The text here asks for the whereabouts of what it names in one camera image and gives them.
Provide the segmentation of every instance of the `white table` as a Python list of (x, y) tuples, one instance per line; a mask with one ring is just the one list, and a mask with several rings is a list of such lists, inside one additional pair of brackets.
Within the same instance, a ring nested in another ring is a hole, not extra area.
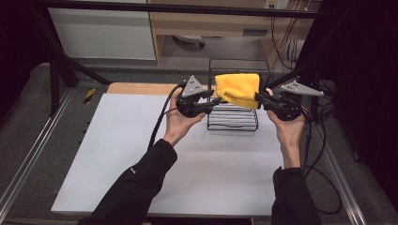
[[(165, 96), (104, 94), (52, 211), (89, 214), (128, 167), (145, 153)], [(274, 125), (257, 111), (259, 129), (209, 131), (207, 119), (176, 145), (178, 160), (166, 174), (150, 216), (269, 216), (273, 172), (283, 164)], [(165, 130), (165, 118), (157, 139)]]

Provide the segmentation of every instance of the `black wire rack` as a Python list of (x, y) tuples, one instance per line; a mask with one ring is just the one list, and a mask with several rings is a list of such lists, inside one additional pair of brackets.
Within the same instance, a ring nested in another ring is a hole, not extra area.
[[(216, 76), (234, 73), (258, 73), (259, 75), (269, 76), (270, 70), (267, 60), (210, 58), (208, 62), (208, 88), (210, 89), (216, 84)], [(258, 129), (257, 112), (230, 103), (222, 103), (215, 106), (213, 111), (207, 115), (207, 129), (256, 131)]]

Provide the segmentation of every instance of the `black cable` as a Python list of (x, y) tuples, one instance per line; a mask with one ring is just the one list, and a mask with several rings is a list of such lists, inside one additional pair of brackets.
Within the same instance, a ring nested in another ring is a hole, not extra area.
[(307, 110), (301, 107), (301, 114), (305, 117), (307, 123), (308, 123), (308, 134), (305, 140), (305, 146), (304, 146), (304, 156), (303, 156), (303, 163), (301, 164), (301, 169), (305, 172), (306, 166), (307, 166), (307, 161), (308, 161), (308, 153), (310, 151), (310, 141), (311, 141), (311, 134), (312, 134), (312, 118)]
[(290, 61), (289, 54), (290, 54), (290, 44), (291, 44), (291, 43), (292, 43), (292, 40), (289, 40), (289, 44), (287, 45), (287, 51), (286, 51), (287, 60), (289, 60), (289, 61)]
[(178, 108), (178, 107), (175, 107), (175, 108), (173, 108), (173, 109), (171, 109), (171, 110), (168, 110), (168, 111), (164, 112), (163, 115), (166, 115), (168, 112), (173, 111), (173, 110), (177, 110), (177, 109), (179, 109), (179, 108)]
[(150, 136), (149, 144), (147, 150), (153, 146), (153, 143), (155, 142), (156, 134), (158, 133), (159, 127), (161, 126), (161, 120), (163, 119), (163, 116), (165, 115), (165, 110), (166, 107), (169, 103), (170, 98), (172, 98), (173, 93), (180, 87), (183, 87), (185, 84), (178, 84), (173, 88), (173, 90), (170, 92), (169, 96), (167, 97), (166, 101), (164, 102), (163, 109), (161, 110), (161, 115), (159, 115), (158, 122), (156, 123), (155, 127), (153, 128), (152, 135)]
[(296, 67), (296, 62), (298, 61), (298, 40), (295, 40), (295, 67)]
[(322, 157), (324, 151), (325, 151), (325, 145), (326, 145), (326, 130), (325, 130), (325, 124), (323, 121), (323, 116), (320, 117), (320, 126), (322, 128), (322, 132), (324, 134), (323, 140), (322, 140), (322, 147), (321, 150), (318, 154), (318, 156), (316, 157), (315, 161), (313, 162), (313, 164), (310, 166), (310, 169), (304, 174), (304, 178), (307, 178), (308, 173), (310, 173), (311, 169), (315, 166), (315, 164), (319, 161), (319, 159)]
[(316, 208), (319, 212), (326, 214), (326, 215), (336, 215), (340, 212), (340, 210), (342, 210), (342, 206), (343, 206), (343, 201), (342, 201), (342, 195), (340, 194), (339, 190), (337, 189), (337, 187), (333, 184), (333, 182), (320, 170), (318, 170), (315, 167), (310, 167), (307, 166), (308, 168), (310, 168), (311, 170), (319, 173), (323, 178), (325, 178), (325, 180), (331, 185), (331, 187), (334, 189), (334, 191), (337, 194), (337, 198), (339, 200), (339, 205), (337, 206), (337, 209), (333, 210), (333, 211), (325, 211), (325, 210), (321, 210), (319, 208)]
[(292, 68), (293, 67), (293, 55), (295, 54), (295, 47), (294, 47), (294, 44), (295, 42), (294, 42), (294, 40), (293, 40), (293, 49), (292, 49), (292, 55), (291, 55), (291, 57), (290, 57), (290, 67)]
[(309, 134), (307, 136), (307, 140), (306, 140), (306, 143), (305, 143), (306, 144), (305, 145), (305, 151), (304, 151), (304, 160), (305, 161), (303, 163), (304, 168), (308, 168), (309, 170), (307, 172), (305, 172), (305, 170), (303, 170), (303, 171), (304, 171), (304, 179), (307, 179), (308, 174), (311, 171), (315, 171), (315, 172), (319, 173), (322, 177), (324, 177), (325, 180), (331, 185), (331, 187), (336, 192), (337, 198), (338, 198), (338, 201), (339, 201), (339, 205), (338, 205), (337, 209), (334, 210), (334, 211), (330, 211), (330, 212), (329, 211), (325, 211), (325, 210), (321, 210), (319, 208), (317, 208), (317, 210), (319, 212), (323, 213), (323, 214), (326, 214), (326, 215), (336, 215), (337, 213), (339, 213), (341, 211), (342, 205), (343, 205), (341, 194), (340, 194), (339, 190), (337, 189), (337, 187), (333, 184), (333, 182), (330, 179), (328, 179), (323, 172), (321, 172), (319, 169), (317, 169), (315, 167), (315, 164), (322, 157), (323, 152), (325, 150), (325, 145), (326, 145), (326, 130), (325, 130), (325, 124), (324, 124), (324, 122), (325, 122), (324, 116), (328, 115), (328, 113), (332, 113), (335, 110), (334, 106), (330, 107), (330, 105), (332, 105), (332, 102), (329, 102), (328, 104), (324, 105), (324, 107), (322, 107), (322, 110), (321, 110), (321, 113), (320, 113), (321, 116), (319, 116), (320, 117), (320, 125), (321, 125), (323, 133), (324, 133), (324, 139), (323, 139), (323, 142), (322, 142), (321, 151), (319, 152), (318, 156), (316, 157), (316, 160), (313, 162), (313, 164), (311, 166), (307, 165), (307, 159), (306, 159), (308, 157), (308, 148), (309, 148), (309, 141), (308, 140), (311, 139), (311, 135), (312, 135), (312, 133), (311, 133), (312, 132), (311, 131), (311, 123), (309, 124)]
[[(293, 26), (294, 26), (294, 24), (296, 23), (296, 21), (297, 21), (297, 18), (293, 21), (293, 23), (292, 23), (291, 26), (290, 26), (290, 23), (288, 24), (289, 29), (286, 31), (286, 33), (285, 33), (283, 39), (285, 39), (285, 37), (287, 36), (287, 34), (290, 34), (290, 32), (292, 31)], [(275, 51), (276, 51), (276, 53), (277, 53), (277, 55), (278, 55), (278, 58), (279, 58), (279, 61), (281, 62), (281, 64), (282, 64), (285, 68), (293, 69), (292, 67), (288, 66), (288, 65), (284, 62), (283, 56), (281, 55), (281, 53), (280, 53), (279, 50), (278, 50), (278, 46), (277, 46), (276, 39), (275, 39), (275, 36), (274, 36), (274, 29), (275, 29), (275, 18), (274, 18), (274, 17), (271, 17), (271, 36), (272, 36), (271, 42), (272, 42), (272, 46), (274, 47), (274, 49), (275, 49)]]

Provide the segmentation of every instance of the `black jacket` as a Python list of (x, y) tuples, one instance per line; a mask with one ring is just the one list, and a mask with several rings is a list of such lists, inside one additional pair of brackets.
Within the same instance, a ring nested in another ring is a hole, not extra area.
[[(160, 139), (137, 164), (119, 176), (93, 214), (78, 225), (142, 224), (176, 159), (174, 148)], [(300, 168), (280, 168), (273, 180), (276, 200), (272, 206), (272, 224), (321, 224)]]

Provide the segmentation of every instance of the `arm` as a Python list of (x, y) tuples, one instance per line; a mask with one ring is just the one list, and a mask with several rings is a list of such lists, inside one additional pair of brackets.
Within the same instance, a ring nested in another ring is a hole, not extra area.
[(272, 205), (272, 224), (321, 224), (310, 191), (305, 183), (299, 160), (299, 140), (304, 129), (304, 116), (293, 121), (281, 121), (268, 111), (281, 143), (284, 170), (273, 175), (275, 202)]
[[(170, 109), (176, 107), (175, 93)], [(177, 159), (174, 146), (204, 114), (186, 118), (178, 110), (166, 114), (167, 125), (163, 139), (157, 141), (134, 166), (126, 169), (111, 186), (90, 217), (78, 225), (142, 224), (152, 199), (161, 191), (164, 177)]]

